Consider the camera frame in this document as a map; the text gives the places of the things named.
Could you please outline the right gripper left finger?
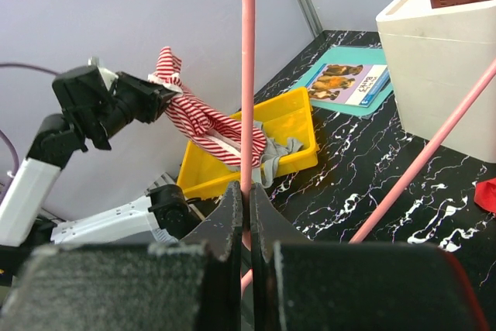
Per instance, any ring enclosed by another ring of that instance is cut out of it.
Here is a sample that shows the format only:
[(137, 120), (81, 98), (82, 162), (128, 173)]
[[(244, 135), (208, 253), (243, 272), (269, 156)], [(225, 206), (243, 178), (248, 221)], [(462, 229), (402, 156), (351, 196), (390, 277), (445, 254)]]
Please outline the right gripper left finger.
[(238, 330), (239, 183), (178, 243), (37, 247), (1, 310), (3, 330)]

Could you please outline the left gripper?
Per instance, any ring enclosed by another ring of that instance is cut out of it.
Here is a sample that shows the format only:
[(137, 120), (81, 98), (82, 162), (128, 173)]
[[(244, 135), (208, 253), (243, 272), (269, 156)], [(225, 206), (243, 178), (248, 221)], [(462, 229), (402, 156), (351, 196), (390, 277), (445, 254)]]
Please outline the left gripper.
[(182, 94), (174, 84), (154, 84), (125, 72), (117, 73), (114, 87), (115, 107), (126, 124), (134, 119), (140, 122), (155, 122), (169, 105), (169, 101)]

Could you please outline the red white striped tank top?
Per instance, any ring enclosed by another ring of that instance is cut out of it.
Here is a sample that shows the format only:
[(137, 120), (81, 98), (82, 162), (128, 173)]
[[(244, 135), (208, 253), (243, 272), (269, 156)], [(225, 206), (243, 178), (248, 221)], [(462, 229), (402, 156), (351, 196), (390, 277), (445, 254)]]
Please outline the red white striped tank top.
[(171, 48), (163, 47), (156, 70), (148, 76), (150, 83), (174, 93), (165, 110), (167, 117), (196, 146), (228, 167), (240, 167), (242, 123), (195, 96), (181, 81), (181, 65)]

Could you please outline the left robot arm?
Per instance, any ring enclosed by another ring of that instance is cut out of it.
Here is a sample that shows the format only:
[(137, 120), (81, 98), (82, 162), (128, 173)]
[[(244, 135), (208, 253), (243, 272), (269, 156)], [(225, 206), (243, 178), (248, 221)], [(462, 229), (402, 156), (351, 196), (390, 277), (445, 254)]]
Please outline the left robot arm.
[(115, 242), (144, 232), (157, 240), (184, 238), (200, 219), (176, 184), (151, 189), (127, 206), (78, 222), (37, 224), (36, 218), (73, 153), (90, 140), (111, 150), (109, 140), (137, 120), (150, 124), (179, 91), (94, 64), (58, 74), (52, 83), (61, 112), (47, 116), (1, 203), (1, 256), (22, 260), (44, 243)]

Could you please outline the pink wire hanger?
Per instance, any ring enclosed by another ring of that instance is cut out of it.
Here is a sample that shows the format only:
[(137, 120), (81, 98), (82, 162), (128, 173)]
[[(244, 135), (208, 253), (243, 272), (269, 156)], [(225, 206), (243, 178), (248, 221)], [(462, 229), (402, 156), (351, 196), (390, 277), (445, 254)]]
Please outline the pink wire hanger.
[[(252, 156), (253, 156), (253, 87), (255, 71), (255, 0), (242, 0), (242, 146), (241, 146), (241, 194), (243, 201), (243, 244), (251, 248), (250, 233), (250, 190), (252, 188)], [(427, 163), (429, 158), (440, 147), (442, 142), (452, 132), (456, 124), (467, 113), (468, 109), (480, 96), (483, 90), (495, 77), (495, 62), (492, 62), (474, 86), (469, 90), (462, 102), (450, 114), (436, 134), (423, 148), (422, 152), (412, 161), (408, 169), (398, 179), (396, 184), (384, 197), (378, 207), (371, 213), (363, 225), (353, 235), (351, 243), (361, 243), (380, 222), (386, 212), (396, 202), (400, 194), (411, 183), (413, 178)]]

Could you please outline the grey tank top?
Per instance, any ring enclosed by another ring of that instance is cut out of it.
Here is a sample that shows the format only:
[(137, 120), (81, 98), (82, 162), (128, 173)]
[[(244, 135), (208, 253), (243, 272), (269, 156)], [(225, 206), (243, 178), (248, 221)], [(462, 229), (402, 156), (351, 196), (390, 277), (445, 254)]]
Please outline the grey tank top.
[[(260, 158), (261, 165), (263, 166), (263, 170), (260, 167), (254, 167), (252, 169), (252, 180), (256, 183), (262, 184), (264, 188), (269, 188), (274, 183), (274, 178), (276, 176), (277, 170), (279, 168), (280, 159), (283, 156), (287, 156), (292, 153), (297, 153), (303, 148), (303, 143), (294, 137), (287, 138), (287, 145), (282, 146), (277, 143), (274, 138), (268, 137), (264, 131), (264, 125), (262, 122), (254, 121), (254, 126), (260, 129), (263, 134), (266, 136), (266, 147), (262, 156)], [(240, 156), (240, 146), (234, 145), (232, 140), (229, 140), (223, 137), (223, 140), (228, 145), (225, 147), (225, 150), (228, 148), (228, 151), (234, 155)]]

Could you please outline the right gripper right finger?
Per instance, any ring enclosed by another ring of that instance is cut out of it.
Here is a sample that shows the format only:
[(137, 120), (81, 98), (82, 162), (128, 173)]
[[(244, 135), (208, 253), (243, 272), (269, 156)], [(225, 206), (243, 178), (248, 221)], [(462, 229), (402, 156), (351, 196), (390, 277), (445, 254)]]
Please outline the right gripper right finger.
[(460, 264), (432, 244), (313, 242), (250, 192), (257, 330), (486, 330)]

